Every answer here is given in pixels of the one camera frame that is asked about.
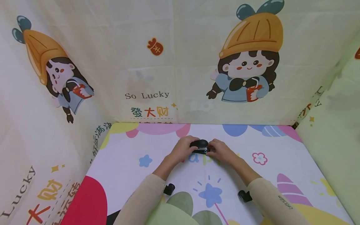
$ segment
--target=dashed line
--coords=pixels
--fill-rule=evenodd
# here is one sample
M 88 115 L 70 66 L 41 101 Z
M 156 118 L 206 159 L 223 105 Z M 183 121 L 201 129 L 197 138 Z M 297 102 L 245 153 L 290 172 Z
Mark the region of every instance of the dashed line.
M 131 120 L 158 120 L 158 119 L 166 119 L 172 120 L 173 118 L 130 118 Z

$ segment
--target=yellow star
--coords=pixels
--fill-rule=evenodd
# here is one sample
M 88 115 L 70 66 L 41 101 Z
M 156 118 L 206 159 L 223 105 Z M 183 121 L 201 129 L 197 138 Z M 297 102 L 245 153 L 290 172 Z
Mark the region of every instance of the yellow star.
M 54 166 L 54 167 L 51 167 L 51 172 L 53 173 L 53 172 L 56 172 L 56 171 L 58 171 L 59 170 L 59 165 L 56 165 L 56 166 Z

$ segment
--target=black stapler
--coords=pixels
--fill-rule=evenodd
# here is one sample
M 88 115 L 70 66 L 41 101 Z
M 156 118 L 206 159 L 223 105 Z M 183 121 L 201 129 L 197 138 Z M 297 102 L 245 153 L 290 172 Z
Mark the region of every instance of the black stapler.
M 210 148 L 208 148 L 209 143 L 206 140 L 198 140 L 198 141 L 194 141 L 191 142 L 190 147 L 192 146 L 196 146 L 198 147 L 197 150 L 193 151 L 193 153 L 199 153 L 199 154 L 204 154 L 206 155 L 207 152 L 210 152 Z

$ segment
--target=cream fabric wall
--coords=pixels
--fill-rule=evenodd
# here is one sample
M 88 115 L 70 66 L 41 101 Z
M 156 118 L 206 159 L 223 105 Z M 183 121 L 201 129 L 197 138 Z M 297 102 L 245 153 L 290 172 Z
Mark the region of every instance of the cream fabric wall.
M 351 58 L 296 131 L 354 223 L 360 224 L 360 35 L 351 46 Z
M 210 75 L 240 22 L 237 8 L 249 4 L 256 11 L 265 0 L 36 2 L 50 32 L 120 122 L 292 125 L 360 28 L 357 0 L 285 0 L 277 14 L 284 35 L 275 89 L 251 103 L 228 103 L 223 93 L 206 96 Z M 163 47 L 159 56 L 147 48 L 153 37 Z
M 26 0 L 0 1 L 1 225 L 59 222 L 112 121 L 100 112 L 97 84 L 91 80 L 95 95 L 76 115 L 70 112 L 73 123 L 55 107 L 59 102 L 40 83 L 26 45 L 12 34 L 21 28 L 17 16 L 24 15 L 31 30 L 52 36 L 34 6 Z
M 275 89 L 251 103 L 208 99 L 241 4 L 257 10 L 266 1 L 0 1 L 0 224 L 57 224 L 111 122 L 294 123 L 359 30 L 360 5 L 285 0 Z M 158 56 L 147 47 L 153 38 Z M 75 66 L 94 89 L 76 115 L 36 72 L 53 53 L 66 54 L 72 66 L 62 66 Z

